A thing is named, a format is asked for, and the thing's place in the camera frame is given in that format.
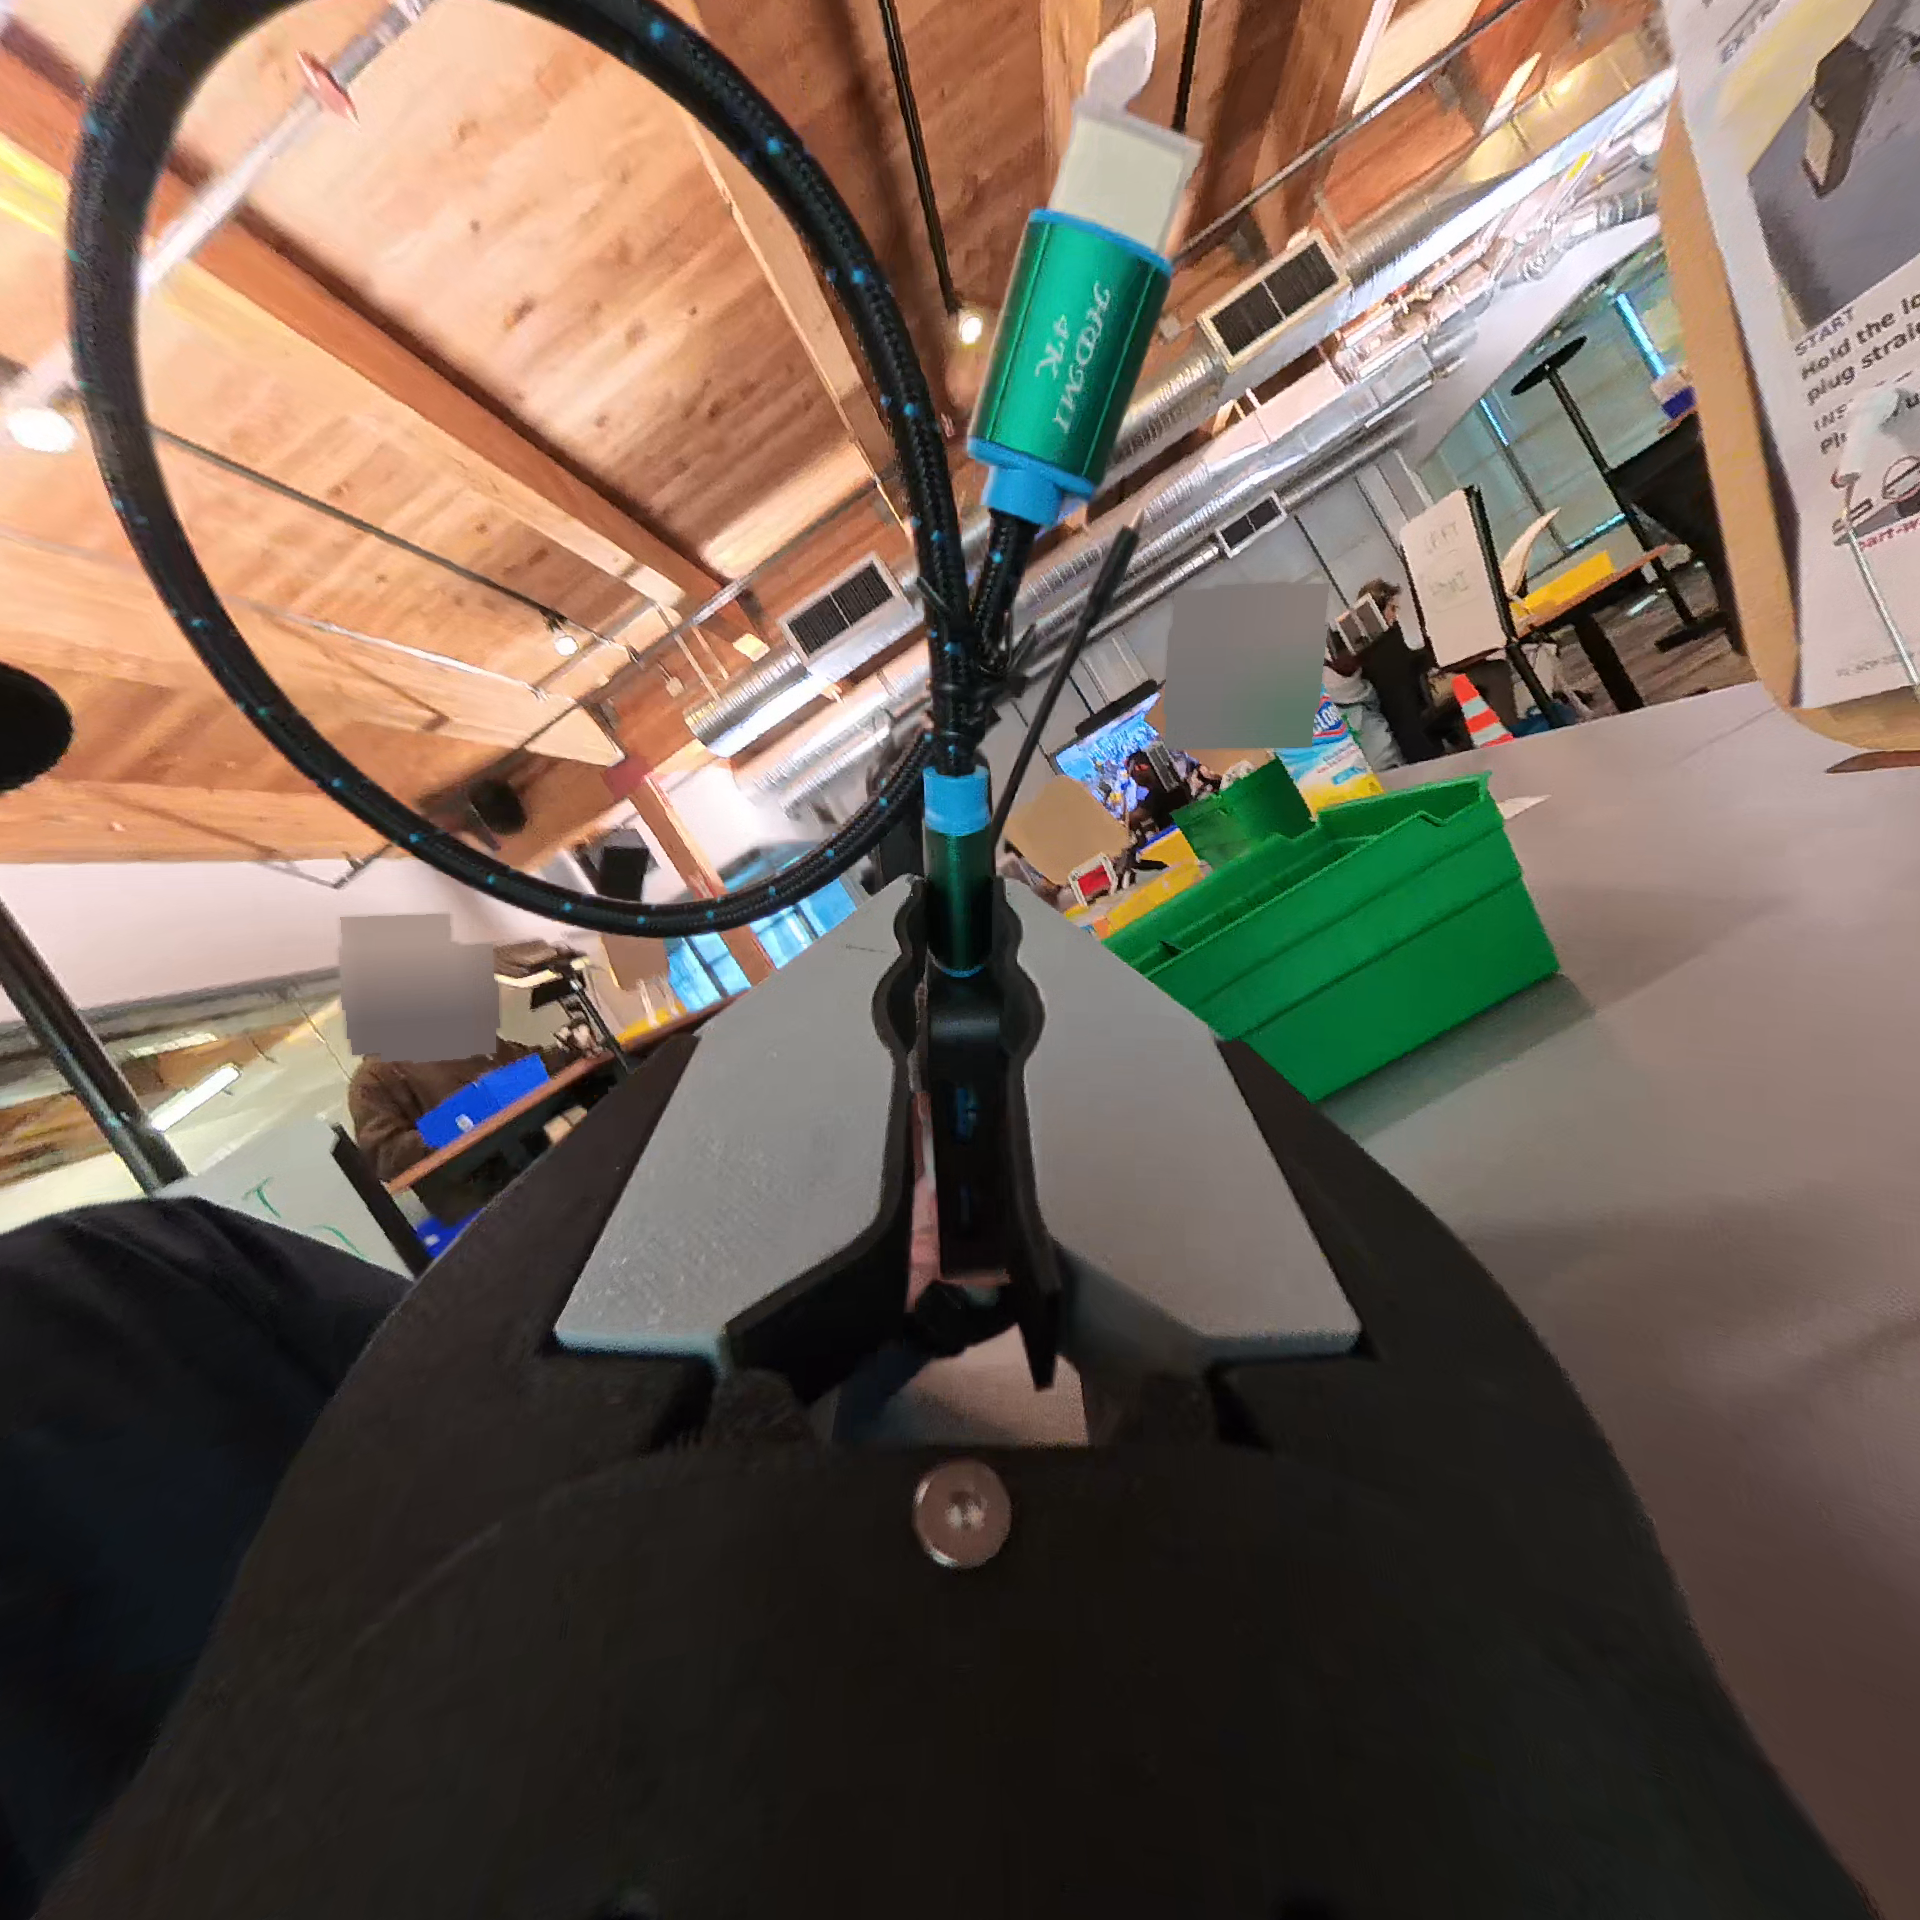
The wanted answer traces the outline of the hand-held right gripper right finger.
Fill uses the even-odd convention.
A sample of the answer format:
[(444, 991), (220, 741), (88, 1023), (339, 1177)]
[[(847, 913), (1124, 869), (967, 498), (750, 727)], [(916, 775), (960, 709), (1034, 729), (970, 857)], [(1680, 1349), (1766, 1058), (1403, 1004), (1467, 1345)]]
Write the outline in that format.
[(1040, 1226), (1084, 1373), (1351, 1354), (1361, 1319), (1207, 1023), (1024, 886), (1019, 1084)]

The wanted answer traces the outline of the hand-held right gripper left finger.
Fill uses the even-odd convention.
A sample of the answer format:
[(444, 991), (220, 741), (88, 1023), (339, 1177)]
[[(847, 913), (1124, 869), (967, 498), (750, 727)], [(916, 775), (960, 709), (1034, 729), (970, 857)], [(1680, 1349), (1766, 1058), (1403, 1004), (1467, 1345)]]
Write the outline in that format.
[(921, 885), (708, 1021), (555, 1324), (824, 1397), (905, 1316)]

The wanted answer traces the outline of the green storage bin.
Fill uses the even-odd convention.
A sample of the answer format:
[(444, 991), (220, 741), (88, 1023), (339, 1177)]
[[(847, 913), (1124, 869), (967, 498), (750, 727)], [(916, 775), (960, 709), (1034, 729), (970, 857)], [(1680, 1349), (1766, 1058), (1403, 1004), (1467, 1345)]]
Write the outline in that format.
[(1351, 1089), (1562, 972), (1488, 775), (1264, 834), (1107, 947), (1306, 1098)]

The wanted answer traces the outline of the thin black cable copper plug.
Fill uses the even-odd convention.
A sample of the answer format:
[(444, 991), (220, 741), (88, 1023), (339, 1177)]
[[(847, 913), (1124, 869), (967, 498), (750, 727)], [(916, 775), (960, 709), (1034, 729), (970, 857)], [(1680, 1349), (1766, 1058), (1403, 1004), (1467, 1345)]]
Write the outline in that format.
[(1057, 707), (1058, 707), (1058, 701), (1066, 693), (1066, 686), (1073, 679), (1073, 673), (1075, 673), (1081, 653), (1089, 650), (1089, 643), (1094, 638), (1094, 628), (1111, 610), (1113, 597), (1121, 590), (1121, 582), (1122, 582), (1128, 569), (1135, 563), (1135, 555), (1137, 555), (1137, 549), (1139, 549), (1139, 541), (1140, 541), (1143, 518), (1145, 518), (1145, 509), (1139, 509), (1139, 511), (1132, 514), (1132, 518), (1128, 518), (1122, 523), (1122, 527), (1119, 527), (1119, 535), (1113, 537), (1111, 549), (1108, 549), (1104, 563), (1099, 565), (1097, 575), (1094, 579), (1089, 597), (1081, 601), (1080, 610), (1073, 618), (1073, 627), (1068, 631), (1068, 638), (1063, 641), (1063, 650), (1052, 662), (1052, 673), (1047, 677), (1046, 691), (1042, 691), (1042, 694), (1036, 705), (1036, 710), (1032, 713), (1032, 719), (1024, 729), (1018, 754), (1012, 759), (1012, 769), (1011, 769), (1007, 782), (1002, 785), (1002, 794), (999, 794), (999, 799), (995, 804), (995, 813), (992, 813), (992, 823), (990, 823), (990, 870), (992, 873), (999, 867), (1004, 831), (1011, 823), (1011, 817), (1012, 817), (1016, 803), (1019, 797), (1019, 789), (1024, 785), (1024, 778), (1027, 778), (1034, 759), (1040, 751), (1040, 743), (1042, 743), (1042, 737), (1050, 727), (1050, 719), (1052, 719), (1052, 715), (1055, 715), (1055, 710), (1057, 710)]

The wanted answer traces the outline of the black braided cable green plugs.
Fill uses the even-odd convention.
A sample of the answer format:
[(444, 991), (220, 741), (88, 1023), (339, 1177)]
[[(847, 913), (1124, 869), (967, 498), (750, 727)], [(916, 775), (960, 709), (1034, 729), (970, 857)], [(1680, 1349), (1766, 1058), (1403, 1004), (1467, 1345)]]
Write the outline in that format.
[(928, 729), (828, 844), (775, 881), (711, 900), (588, 897), (471, 849), (343, 757), (233, 623), (177, 511), (154, 446), (137, 354), (139, 243), (178, 123), (210, 71), (284, 5), (147, 5), (119, 34), (83, 118), (67, 195), (71, 362), (97, 465), (137, 563), (230, 701), (327, 799), (417, 865), (519, 913), (623, 937), (680, 939), (758, 924), (847, 873), (921, 795), (928, 963), (988, 967), (996, 921), (990, 775), (977, 757), (1016, 636), (1032, 549), (1108, 469), (1170, 283), (1166, 243), (1199, 145), (1128, 105), (1076, 105), (1050, 204), (1027, 220), (967, 451), (990, 473), (977, 580), (945, 435), (903, 311), (850, 206), (800, 133), (663, 5), (555, 3), (519, 12), (655, 83), (744, 159), (852, 324), (903, 469), (928, 638)]

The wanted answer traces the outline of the blue plastic bin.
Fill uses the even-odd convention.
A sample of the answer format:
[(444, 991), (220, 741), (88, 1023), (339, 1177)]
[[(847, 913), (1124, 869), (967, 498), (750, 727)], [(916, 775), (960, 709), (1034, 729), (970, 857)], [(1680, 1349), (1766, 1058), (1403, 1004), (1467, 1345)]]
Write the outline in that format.
[(550, 1067), (536, 1052), (523, 1052), (507, 1062), (481, 1073), (465, 1085), (449, 1093), (438, 1107), (426, 1109), (417, 1132), (428, 1149), (446, 1149), (482, 1132), (510, 1107), (536, 1095), (550, 1084)]

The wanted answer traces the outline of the cardboard box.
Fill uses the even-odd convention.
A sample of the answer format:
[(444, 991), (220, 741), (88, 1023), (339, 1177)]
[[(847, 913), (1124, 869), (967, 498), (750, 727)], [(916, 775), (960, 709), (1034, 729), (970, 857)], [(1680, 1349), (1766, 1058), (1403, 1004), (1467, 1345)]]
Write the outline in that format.
[(1122, 820), (1068, 775), (1027, 789), (1004, 838), (1055, 885), (1066, 885), (1073, 870), (1097, 857), (1121, 857), (1130, 846)]

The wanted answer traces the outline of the television screen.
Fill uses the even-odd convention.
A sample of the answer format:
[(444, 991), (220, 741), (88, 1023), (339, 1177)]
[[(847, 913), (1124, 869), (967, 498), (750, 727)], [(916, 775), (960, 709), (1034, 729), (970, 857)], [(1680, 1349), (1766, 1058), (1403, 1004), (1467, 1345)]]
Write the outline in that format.
[(1081, 729), (1050, 757), (1052, 769), (1081, 785), (1119, 823), (1128, 823), (1153, 790), (1184, 779), (1156, 713), (1161, 699), (1140, 699)]

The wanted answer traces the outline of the yellow printed box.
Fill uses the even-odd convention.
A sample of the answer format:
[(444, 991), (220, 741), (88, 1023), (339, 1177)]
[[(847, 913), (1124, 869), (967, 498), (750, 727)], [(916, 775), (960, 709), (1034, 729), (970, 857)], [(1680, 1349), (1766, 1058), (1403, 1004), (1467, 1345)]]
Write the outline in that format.
[(1321, 701), (1312, 722), (1312, 745), (1306, 772), (1296, 775), (1315, 813), (1356, 799), (1376, 799), (1384, 782), (1368, 759), (1345, 707)]

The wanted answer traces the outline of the white ceiling vent grille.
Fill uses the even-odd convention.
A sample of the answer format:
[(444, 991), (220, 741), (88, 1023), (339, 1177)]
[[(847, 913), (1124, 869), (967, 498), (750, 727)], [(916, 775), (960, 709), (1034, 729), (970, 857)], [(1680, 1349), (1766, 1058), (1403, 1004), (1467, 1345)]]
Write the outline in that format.
[(1196, 324), (1215, 358), (1226, 370), (1238, 370), (1257, 358), (1296, 319), (1318, 316), (1348, 291), (1351, 282), (1338, 249), (1319, 229), (1307, 226), (1275, 260), (1212, 301)]
[(902, 615), (912, 623), (912, 603), (894, 572), (878, 555), (868, 555), (779, 615), (779, 627), (788, 645), (812, 662), (858, 634), (873, 636), (882, 627), (896, 627)]

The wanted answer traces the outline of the yellow bin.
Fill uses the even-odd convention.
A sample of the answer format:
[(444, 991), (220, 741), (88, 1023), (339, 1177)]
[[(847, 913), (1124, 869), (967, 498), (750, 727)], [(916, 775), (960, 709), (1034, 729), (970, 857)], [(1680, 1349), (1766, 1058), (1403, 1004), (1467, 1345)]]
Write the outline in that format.
[(1612, 555), (1604, 549), (1598, 549), (1579, 557), (1578, 565), (1554, 574), (1550, 580), (1513, 597), (1508, 606), (1518, 623), (1542, 623), (1547, 621), (1550, 615), (1570, 609), (1610, 586), (1615, 575), (1616, 566), (1612, 565)]

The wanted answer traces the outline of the black light stand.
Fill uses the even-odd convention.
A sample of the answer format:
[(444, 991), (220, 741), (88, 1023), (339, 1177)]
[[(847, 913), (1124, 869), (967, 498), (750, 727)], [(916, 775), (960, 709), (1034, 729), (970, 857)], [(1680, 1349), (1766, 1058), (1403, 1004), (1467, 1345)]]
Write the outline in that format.
[[(2, 790), (10, 795), (47, 778), (71, 741), (74, 715), (65, 699), (34, 675), (4, 662)], [(178, 1151), (147, 1115), (131, 1081), (10, 905), (2, 905), (2, 985), (136, 1185), (144, 1193), (161, 1193), (186, 1180)]]

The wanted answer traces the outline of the black round top stand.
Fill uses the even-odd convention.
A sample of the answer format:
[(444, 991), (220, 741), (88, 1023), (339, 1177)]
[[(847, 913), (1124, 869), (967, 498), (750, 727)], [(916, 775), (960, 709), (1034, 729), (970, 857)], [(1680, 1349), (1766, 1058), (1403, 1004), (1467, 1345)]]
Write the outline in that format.
[(1655, 549), (1664, 541), (1654, 527), (1654, 521), (1628, 498), (1620, 489), (1618, 481), (1615, 481), (1615, 469), (1607, 462), (1601, 441), (1590, 425), (1578, 397), (1574, 395), (1567, 378), (1567, 367), (1586, 350), (1590, 337), (1584, 332), (1568, 337), (1567, 341), (1558, 343), (1531, 365), (1526, 375), (1513, 381), (1513, 395), (1521, 397), (1526, 394), (1534, 394), (1542, 386), (1547, 386), (1558, 397), (1562, 411), (1568, 417), (1579, 443), (1591, 458), (1602, 484), (1607, 487), (1610, 495), (1615, 498), (1626, 525), (1642, 540), (1643, 550), (1651, 555), (1651, 569), (1655, 586), (1668, 601), (1672, 610), (1675, 613), (1675, 628), (1655, 643), (1655, 650), (1663, 653), (1672, 653), (1680, 650), (1688, 641), (1697, 641), (1706, 634), (1698, 623), (1682, 587), (1678, 586), (1674, 572), (1664, 561), (1655, 555)]

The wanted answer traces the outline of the printed instruction sheet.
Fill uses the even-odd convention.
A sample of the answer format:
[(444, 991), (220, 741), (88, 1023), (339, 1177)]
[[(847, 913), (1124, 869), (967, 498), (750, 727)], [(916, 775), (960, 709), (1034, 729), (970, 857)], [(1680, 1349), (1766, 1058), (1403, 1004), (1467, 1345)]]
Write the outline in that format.
[(1664, 25), (1784, 501), (1790, 707), (1916, 694), (1919, 5)]

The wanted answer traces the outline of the metal duct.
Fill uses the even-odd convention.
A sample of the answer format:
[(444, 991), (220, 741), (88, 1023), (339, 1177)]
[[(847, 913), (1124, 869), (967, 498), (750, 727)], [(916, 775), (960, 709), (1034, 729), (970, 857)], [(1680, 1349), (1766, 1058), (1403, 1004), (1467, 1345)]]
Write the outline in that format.
[[(1488, 162), (1463, 162), (1370, 231), (1343, 243), (1329, 237), (1351, 291), (1296, 319), (1247, 365), (1226, 370), (1199, 324), (1188, 327), (1188, 351), (1137, 394), (1121, 422), (1107, 487), (1132, 484), (1168, 449), (1296, 363), (1306, 363), (1303, 378), (1255, 411), (1267, 443), (1280, 451), (1280, 473), (1399, 410), (1457, 363), (1481, 309), (1521, 266), (1546, 255), (1546, 235), (1560, 234), (1560, 218), (1522, 225), (1521, 210), (1550, 186), (1574, 186), (1593, 154), (1620, 154), (1631, 133), (1667, 105), (1672, 83), (1674, 74), (1664, 71), (1596, 111), (1542, 98), (1490, 134)], [(912, 603), (912, 623), (902, 615), (896, 627), (858, 634), (812, 662), (785, 638), (755, 673), (689, 710), (695, 741), (721, 761), (745, 761), (817, 705), (828, 707), (828, 719), (862, 729), (868, 722), (858, 707), (862, 697), (905, 687), (882, 677), (881, 658), (921, 621), (920, 575), (896, 579)]]

